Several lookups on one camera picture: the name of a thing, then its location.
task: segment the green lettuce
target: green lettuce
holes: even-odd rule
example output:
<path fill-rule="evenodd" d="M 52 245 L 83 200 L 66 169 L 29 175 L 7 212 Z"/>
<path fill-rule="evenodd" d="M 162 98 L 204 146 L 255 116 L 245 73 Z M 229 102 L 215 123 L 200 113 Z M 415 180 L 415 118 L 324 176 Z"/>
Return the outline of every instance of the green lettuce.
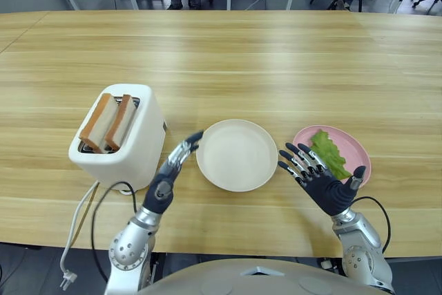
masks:
<path fill-rule="evenodd" d="M 323 160 L 338 180 L 352 176 L 351 173 L 344 169 L 344 165 L 347 161 L 339 155 L 339 149 L 333 141 L 329 139 L 328 132 L 319 130 L 310 140 L 313 142 L 310 149 Z"/>

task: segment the power cord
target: power cord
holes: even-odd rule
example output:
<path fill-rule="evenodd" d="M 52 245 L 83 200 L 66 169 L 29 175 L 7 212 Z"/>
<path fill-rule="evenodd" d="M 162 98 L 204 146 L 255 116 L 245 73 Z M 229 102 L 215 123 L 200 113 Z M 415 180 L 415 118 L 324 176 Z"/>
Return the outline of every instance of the power cord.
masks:
<path fill-rule="evenodd" d="M 126 181 L 118 181 L 118 182 L 112 184 L 109 188 L 107 188 L 107 190 L 104 192 L 103 196 L 99 199 L 97 206 L 94 208 L 94 212 L 92 214 L 92 222 L 91 222 L 91 226 L 90 226 L 90 246 L 92 247 L 92 255 L 94 257 L 94 261 L 95 261 L 95 264 L 98 268 L 98 271 L 106 283 L 108 282 L 108 277 L 104 273 L 102 265 L 99 263 L 97 250 L 95 249 L 95 241 L 94 241 L 95 217 L 97 215 L 97 211 L 98 211 L 99 206 L 104 201 L 104 198 L 106 198 L 108 193 L 119 184 L 125 184 L 128 187 L 128 189 L 131 191 L 132 201 L 133 201 L 133 211 L 134 211 L 134 213 L 137 212 L 137 200 L 135 198 L 135 192 L 134 192 L 132 186 Z"/>
<path fill-rule="evenodd" d="M 95 194 L 98 184 L 99 184 L 99 182 L 95 181 L 94 184 L 89 188 L 89 190 L 87 190 L 87 192 L 84 194 L 83 198 L 79 201 L 77 208 L 75 209 L 72 222 L 70 224 L 68 240 L 66 241 L 66 246 L 64 247 L 63 254 L 61 255 L 61 258 L 60 258 L 60 269 L 63 272 L 63 281 L 61 282 L 60 287 L 63 288 L 63 290 L 67 290 L 69 285 L 71 283 L 73 283 L 75 281 L 75 279 L 77 279 L 77 275 L 74 272 L 69 271 L 68 269 L 65 268 L 64 260 L 66 259 L 66 256 L 68 255 L 68 251 L 69 251 L 70 247 L 74 243 L 73 237 L 74 237 L 75 224 L 77 223 L 77 218 L 78 218 L 80 209 L 83 206 L 86 199 L 89 197 L 89 195 L 92 192 Z M 81 222 L 78 226 L 77 233 L 81 229 L 81 226 L 83 225 L 83 221 L 84 221 L 84 219 L 81 220 Z"/>
<path fill-rule="evenodd" d="M 385 250 L 387 250 L 390 240 L 392 238 L 392 226 L 390 224 L 390 218 L 388 217 L 388 213 L 386 212 L 386 210 L 384 209 L 382 204 L 376 198 L 373 198 L 371 196 L 359 197 L 359 198 L 353 200 L 353 202 L 350 204 L 350 206 L 352 206 L 354 203 L 358 202 L 359 200 L 372 200 L 372 201 L 374 201 L 381 208 L 382 212 L 384 213 L 385 220 L 387 221 L 387 240 L 385 241 L 384 247 L 382 248 L 382 253 L 384 253 Z"/>

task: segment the wood grain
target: wood grain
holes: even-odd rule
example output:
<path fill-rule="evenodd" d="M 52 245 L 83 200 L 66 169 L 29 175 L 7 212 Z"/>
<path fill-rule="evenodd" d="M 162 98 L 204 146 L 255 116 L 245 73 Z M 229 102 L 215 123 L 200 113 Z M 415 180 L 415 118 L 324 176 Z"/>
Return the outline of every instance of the wood grain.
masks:
<path fill-rule="evenodd" d="M 229 118 L 263 126 L 280 147 L 312 124 L 351 133 L 373 164 L 360 195 L 378 198 L 392 219 L 386 254 L 442 255 L 440 18 L 45 12 L 0 15 L 0 36 L 0 94 L 8 101 L 0 108 L 0 241 L 65 244 L 93 182 L 69 161 L 69 144 L 97 95 L 124 82 L 155 92 L 169 125 L 161 161 L 189 133 Z M 385 239 L 378 208 L 355 209 Z M 111 193 L 97 246 L 107 248 L 131 214 L 130 199 Z M 90 247 L 89 222 L 76 247 Z M 204 179 L 194 156 L 155 250 L 341 255 L 330 219 L 282 170 L 255 191 L 229 193 Z"/>

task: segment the silver robot hand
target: silver robot hand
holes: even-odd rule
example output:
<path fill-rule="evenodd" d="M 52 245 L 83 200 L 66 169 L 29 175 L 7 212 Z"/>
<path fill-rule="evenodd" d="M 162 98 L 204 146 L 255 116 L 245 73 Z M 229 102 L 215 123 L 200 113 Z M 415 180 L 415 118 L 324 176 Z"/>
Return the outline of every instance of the silver robot hand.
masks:
<path fill-rule="evenodd" d="M 365 285 L 391 294 L 392 270 L 385 261 L 381 239 L 364 215 L 350 209 L 363 182 L 365 167 L 356 168 L 345 184 L 338 181 L 327 165 L 308 146 L 287 143 L 292 154 L 280 150 L 289 165 L 279 161 L 315 203 L 333 220 L 333 230 L 343 244 L 345 274 Z"/>
<path fill-rule="evenodd" d="M 173 184 L 183 163 L 198 149 L 203 132 L 182 141 L 149 184 L 142 207 L 109 248 L 111 271 L 105 295 L 129 295 L 151 283 L 151 253 L 162 214 L 173 199 Z"/>

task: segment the plug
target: plug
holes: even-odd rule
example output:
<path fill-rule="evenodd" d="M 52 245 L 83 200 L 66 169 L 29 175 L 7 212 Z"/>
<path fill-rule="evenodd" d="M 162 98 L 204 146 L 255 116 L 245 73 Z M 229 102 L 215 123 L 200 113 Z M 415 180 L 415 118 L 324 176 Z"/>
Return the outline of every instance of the plug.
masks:
<path fill-rule="evenodd" d="M 74 283 L 76 278 L 77 275 L 74 272 L 67 270 L 65 273 L 63 273 L 63 281 L 61 282 L 60 287 L 63 288 L 63 290 L 67 290 L 69 285 Z"/>

